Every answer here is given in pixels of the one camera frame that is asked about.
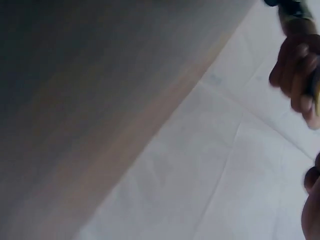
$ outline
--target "human hand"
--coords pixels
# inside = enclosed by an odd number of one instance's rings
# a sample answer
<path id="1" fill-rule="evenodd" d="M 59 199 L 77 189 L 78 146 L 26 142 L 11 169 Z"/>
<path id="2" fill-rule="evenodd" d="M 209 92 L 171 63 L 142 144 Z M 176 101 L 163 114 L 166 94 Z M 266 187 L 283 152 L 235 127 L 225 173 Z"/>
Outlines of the human hand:
<path id="1" fill-rule="evenodd" d="M 315 166 L 304 177 L 304 187 L 309 194 L 305 202 L 301 224 L 306 240 L 320 239 L 320 153 L 315 159 Z"/>
<path id="2" fill-rule="evenodd" d="M 291 107 L 301 113 L 311 129 L 320 128 L 311 96 L 304 95 L 307 80 L 318 64 L 320 36 L 317 34 L 291 35 L 283 42 L 277 62 L 270 73 L 270 84 L 291 98 Z"/>

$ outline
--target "dark skin hand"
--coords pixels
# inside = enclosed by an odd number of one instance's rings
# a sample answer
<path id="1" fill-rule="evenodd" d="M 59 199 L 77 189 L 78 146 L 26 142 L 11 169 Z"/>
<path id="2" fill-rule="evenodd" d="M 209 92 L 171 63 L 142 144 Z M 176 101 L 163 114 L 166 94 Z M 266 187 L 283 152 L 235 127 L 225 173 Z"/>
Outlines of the dark skin hand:
<path id="1" fill-rule="evenodd" d="M 320 128 L 320 117 L 315 114 L 311 97 L 303 95 L 309 74 L 317 66 L 320 55 L 320 36 L 291 35 L 281 46 L 278 60 L 269 81 L 291 100 L 291 107 L 301 113 L 311 129 Z M 315 166 L 305 175 L 304 187 L 309 194 L 304 205 L 301 225 L 306 240 L 320 240 L 320 153 Z"/>
<path id="2" fill-rule="evenodd" d="M 293 35 L 283 42 L 277 63 L 270 73 L 271 86 L 280 88 L 291 99 L 291 107 L 301 113 L 311 129 L 320 128 L 320 117 L 315 113 L 313 100 L 303 95 L 308 76 L 317 67 L 320 55 L 320 36 Z"/>

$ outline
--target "white surface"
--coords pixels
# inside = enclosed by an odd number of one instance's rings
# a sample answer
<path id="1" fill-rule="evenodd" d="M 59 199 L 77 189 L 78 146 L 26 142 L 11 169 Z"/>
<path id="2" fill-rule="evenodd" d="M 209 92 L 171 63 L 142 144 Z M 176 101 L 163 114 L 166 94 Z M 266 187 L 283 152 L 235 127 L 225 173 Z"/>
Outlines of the white surface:
<path id="1" fill-rule="evenodd" d="M 320 134 L 269 86 L 283 39 L 257 2 L 76 239 L 303 240 Z"/>

